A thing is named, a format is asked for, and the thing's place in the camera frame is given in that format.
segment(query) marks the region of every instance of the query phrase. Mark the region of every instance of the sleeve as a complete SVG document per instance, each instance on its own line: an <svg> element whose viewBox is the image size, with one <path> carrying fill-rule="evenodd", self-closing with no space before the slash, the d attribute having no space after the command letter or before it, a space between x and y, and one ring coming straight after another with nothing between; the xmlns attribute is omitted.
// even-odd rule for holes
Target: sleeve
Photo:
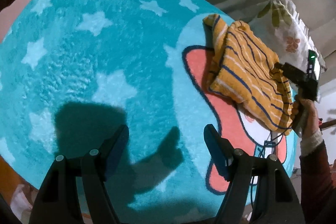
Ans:
<svg viewBox="0 0 336 224"><path fill-rule="evenodd" d="M325 207L333 193L324 141L308 155L300 157L301 162L301 206L307 223L312 222Z"/></svg>

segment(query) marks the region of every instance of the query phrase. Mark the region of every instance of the hand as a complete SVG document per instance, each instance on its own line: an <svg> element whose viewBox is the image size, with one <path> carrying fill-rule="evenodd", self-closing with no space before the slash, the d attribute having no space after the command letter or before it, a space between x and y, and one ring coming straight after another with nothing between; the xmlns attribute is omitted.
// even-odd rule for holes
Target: hand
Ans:
<svg viewBox="0 0 336 224"><path fill-rule="evenodd" d="M294 120L295 116L299 113L298 108L300 103L308 111L307 125L302 133L302 139L304 139L309 138L319 129L319 115L313 101L302 99L300 96L296 95L291 114L292 120Z"/></svg>

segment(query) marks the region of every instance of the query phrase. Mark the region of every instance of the bolt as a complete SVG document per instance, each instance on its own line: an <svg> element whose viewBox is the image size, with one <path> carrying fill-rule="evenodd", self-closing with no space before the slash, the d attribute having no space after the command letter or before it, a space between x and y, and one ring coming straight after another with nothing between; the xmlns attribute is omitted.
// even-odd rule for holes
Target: bolt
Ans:
<svg viewBox="0 0 336 224"><path fill-rule="evenodd" d="M241 156L242 154L244 154L244 151L241 150L240 148L236 148L236 149L234 150L234 153L235 153L235 155L237 155L237 156Z"/></svg>
<svg viewBox="0 0 336 224"><path fill-rule="evenodd" d="M95 155L98 155L98 149L92 149L91 151L90 151L90 155L91 156L95 156Z"/></svg>
<svg viewBox="0 0 336 224"><path fill-rule="evenodd" d="M56 161L62 161L64 159L64 156L63 155L58 155L56 157Z"/></svg>
<svg viewBox="0 0 336 224"><path fill-rule="evenodd" d="M277 161L278 160L277 155L274 155L274 154L269 155L269 158L270 158L270 160L273 160L273 161Z"/></svg>

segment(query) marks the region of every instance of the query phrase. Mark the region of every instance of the orange flower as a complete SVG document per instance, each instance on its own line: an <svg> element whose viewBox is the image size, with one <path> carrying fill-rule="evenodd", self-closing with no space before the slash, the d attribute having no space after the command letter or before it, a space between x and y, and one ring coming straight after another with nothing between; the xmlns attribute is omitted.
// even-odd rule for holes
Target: orange flower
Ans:
<svg viewBox="0 0 336 224"><path fill-rule="evenodd" d="M294 39L293 37L287 37L287 52L296 52L296 49L299 47L300 39Z"/></svg>

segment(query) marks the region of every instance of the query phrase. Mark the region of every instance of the yellow garment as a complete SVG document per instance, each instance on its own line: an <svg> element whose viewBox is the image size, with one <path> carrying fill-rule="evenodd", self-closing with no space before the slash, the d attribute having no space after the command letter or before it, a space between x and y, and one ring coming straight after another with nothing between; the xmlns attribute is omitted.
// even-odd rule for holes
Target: yellow garment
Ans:
<svg viewBox="0 0 336 224"><path fill-rule="evenodd" d="M242 103L270 130L288 135L293 102L288 79L274 68L278 55L255 37L245 22L228 26L217 14L203 21L212 27L215 49L209 91Z"/></svg>

